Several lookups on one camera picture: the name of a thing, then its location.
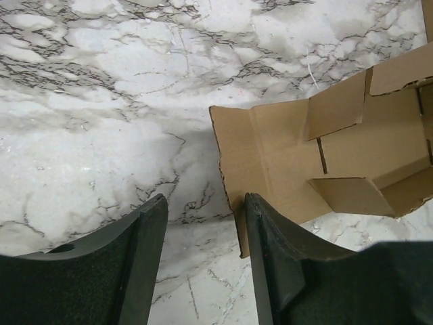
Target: cardboard edge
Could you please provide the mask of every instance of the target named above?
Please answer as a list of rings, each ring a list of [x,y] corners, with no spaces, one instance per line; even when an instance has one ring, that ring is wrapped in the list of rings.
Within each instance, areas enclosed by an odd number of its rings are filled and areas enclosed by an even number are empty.
[[[430,76],[428,78],[423,78],[423,79],[420,79],[420,80],[416,80],[416,81],[412,81],[412,82],[407,83],[406,85],[402,86],[399,89],[396,89],[396,90],[393,90],[393,91],[389,91],[389,92],[386,92],[386,93],[370,91],[370,96],[372,96],[372,97],[385,96],[385,95],[389,95],[391,93],[398,93],[399,91],[402,91],[402,90],[405,90],[405,89],[411,89],[411,88],[418,88],[418,87],[421,87],[421,86],[427,86],[430,83],[433,83],[433,76]]]
[[[236,234],[237,234],[237,243],[239,245],[240,258],[241,259],[245,259],[246,257],[250,256],[250,251],[249,251],[249,246],[248,246],[248,240],[246,241],[246,243],[242,243],[241,242],[242,234],[240,233],[240,229],[246,228],[245,212],[241,213],[241,215],[238,215],[236,217],[235,211],[233,210],[233,207],[231,206],[231,203],[230,203],[229,194],[227,193],[227,189],[225,187],[225,176],[224,176],[223,171],[221,170],[222,152],[221,152],[219,140],[218,140],[218,137],[217,137],[217,133],[215,131],[214,119],[213,119],[213,116],[212,116],[212,109],[215,109],[216,107],[218,107],[218,106],[213,105],[213,106],[209,107],[209,115],[210,115],[210,121],[212,122],[212,130],[214,131],[216,145],[218,146],[218,151],[219,151],[218,170],[219,170],[219,174],[221,176],[221,181],[223,182],[223,189],[224,189],[225,199],[227,201],[227,204],[229,205],[231,213],[233,214],[233,218],[235,219]]]

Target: textured plastic surface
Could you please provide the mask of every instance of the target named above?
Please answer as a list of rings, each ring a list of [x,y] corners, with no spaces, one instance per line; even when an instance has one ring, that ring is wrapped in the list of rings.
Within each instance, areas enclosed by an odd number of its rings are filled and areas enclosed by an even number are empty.
[[[433,324],[433,242],[346,250],[246,195],[260,325]]]
[[[0,256],[0,324],[147,324],[167,219],[158,195],[48,253]]]

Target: cardboard slot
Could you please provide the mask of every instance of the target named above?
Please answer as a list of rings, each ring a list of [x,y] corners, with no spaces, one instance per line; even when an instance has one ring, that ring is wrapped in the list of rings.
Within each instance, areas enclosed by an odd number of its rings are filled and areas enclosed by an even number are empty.
[[[424,106],[422,104],[420,88],[417,88],[417,99],[418,99],[419,115],[423,116],[425,112],[424,112]]]
[[[427,150],[428,150],[428,156],[430,157],[430,165],[433,166],[433,153],[432,153],[432,142],[427,139]]]
[[[323,153],[322,140],[320,137],[317,138],[317,146],[319,147],[320,162],[322,164],[323,173],[327,174],[325,154]]]

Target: cardboard box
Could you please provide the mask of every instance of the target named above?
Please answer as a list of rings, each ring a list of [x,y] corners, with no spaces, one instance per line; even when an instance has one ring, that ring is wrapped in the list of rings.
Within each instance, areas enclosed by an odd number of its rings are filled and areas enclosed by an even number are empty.
[[[433,0],[423,4],[431,18]],[[296,223],[331,211],[401,217],[431,199],[430,83],[433,43],[307,100],[250,110],[211,107],[242,256],[249,255],[247,192]]]

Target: marble countertop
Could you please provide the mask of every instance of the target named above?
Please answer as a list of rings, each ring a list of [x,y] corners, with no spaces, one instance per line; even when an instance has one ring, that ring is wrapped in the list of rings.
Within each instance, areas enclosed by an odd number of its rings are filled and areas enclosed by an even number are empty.
[[[426,42],[420,0],[1,0],[0,9],[0,253],[53,248],[163,193],[170,217],[151,325],[257,324],[208,107],[306,98]],[[304,226],[355,250],[433,239],[431,206]]]

